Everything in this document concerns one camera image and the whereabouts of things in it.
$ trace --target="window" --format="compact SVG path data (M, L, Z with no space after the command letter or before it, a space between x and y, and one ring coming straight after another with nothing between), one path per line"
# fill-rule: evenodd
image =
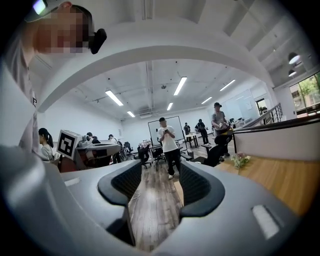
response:
M320 110L320 72L290 87L298 117Z

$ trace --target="person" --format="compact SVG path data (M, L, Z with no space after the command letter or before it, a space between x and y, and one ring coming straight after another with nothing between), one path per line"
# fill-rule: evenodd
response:
M88 132L86 134L87 136L89 136L90 141L92 142L92 144L100 144L101 142L98 140L97 136L93 136L92 132Z
M202 122L202 119L199 119L199 122L196 126L198 126L198 130L201 133L203 144L204 145L209 144L208 133L207 133L204 122Z
M109 135L109 141L111 141L113 144L119 144L122 150L122 143L119 140L117 140L112 134ZM116 164L117 162L121 163L120 152L115 153L112 156L112 159L114 164Z
M167 125L167 121L164 117L159 119L159 123L161 127L158 129L158 137L160 142L162 142L162 149L169 166L168 178L171 180L175 175L173 161L175 162L176 168L180 172L180 151L174 140L176 137L175 129L172 126Z
M225 113L223 111L220 111L220 108L222 105L220 105L219 102L214 103L214 113L212 115L212 125L215 128L216 135L224 134L228 131L228 126L227 126L227 120ZM223 148L223 154L226 157L229 157L230 154L228 153L228 145L226 145Z
M191 131L190 126L188 125L188 123L185 123L185 124L184 124L183 129L184 129L185 135L188 135L188 134L190 133L190 131ZM188 137L188 138L186 139L186 141L187 141L187 142L191 141L191 138Z
M54 142L52 136L46 128L41 128L38 131L39 143L42 145L41 153L50 162L54 160L54 154L52 148L54 147Z
M31 60L37 54L64 53L67 48L82 48L83 43L89 40L89 16L91 13L87 9L66 1L43 18L33 22L24 21L12 36L4 53L4 61L34 108L37 107L37 97L29 78ZM28 152L38 153L36 111L23 132L19 146Z

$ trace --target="cable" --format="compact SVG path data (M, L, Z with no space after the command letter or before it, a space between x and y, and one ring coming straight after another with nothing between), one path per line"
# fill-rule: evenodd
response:
M135 197L135 198L132 198L130 201L135 200L135 199L137 199L137 198L139 198L139 197L140 197L140 194L139 194L139 193L135 193L135 194L138 194L138 196L137 196L137 197Z

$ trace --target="man in white t-shirt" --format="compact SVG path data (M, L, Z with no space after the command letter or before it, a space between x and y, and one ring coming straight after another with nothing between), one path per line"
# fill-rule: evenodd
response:
M180 172L180 152L178 146L175 142L175 129L167 125L167 121L164 117L159 119L161 128L158 129L158 137L160 142L162 143L162 149L165 155L165 159L169 166L169 180L171 180L174 175L174 167L172 162L175 162L175 166Z

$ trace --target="wooden floor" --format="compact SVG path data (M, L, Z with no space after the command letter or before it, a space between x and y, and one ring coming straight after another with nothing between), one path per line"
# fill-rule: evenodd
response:
M210 134L209 142L214 144L212 138ZM199 146L192 150L195 158L207 157L204 147ZM235 153L232 141L228 150L231 155ZM238 174L238 170L228 158L217 165L217 168ZM308 210L320 182L320 163L252 157L250 162L239 170L239 175L262 184L294 212L303 215ZM174 182L178 180L177 170L175 177L168 180L167 165L164 161L158 171L153 166L142 168L141 183L136 191L140 196L129 203L131 225L138 249L152 251L178 226L181 202L174 186Z

